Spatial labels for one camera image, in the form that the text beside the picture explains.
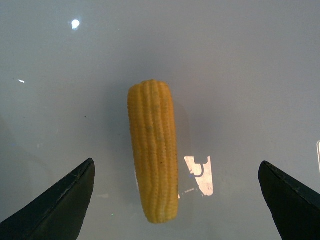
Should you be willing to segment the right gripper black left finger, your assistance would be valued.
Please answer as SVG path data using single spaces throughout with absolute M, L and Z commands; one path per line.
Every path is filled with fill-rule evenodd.
M 2 240 L 76 240 L 81 232 L 95 182 L 89 158 L 1 222 Z

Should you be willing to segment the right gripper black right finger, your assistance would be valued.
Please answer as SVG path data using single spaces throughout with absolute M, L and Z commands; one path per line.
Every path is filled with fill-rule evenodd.
M 267 161 L 258 170 L 264 200 L 283 240 L 320 238 L 320 194 Z

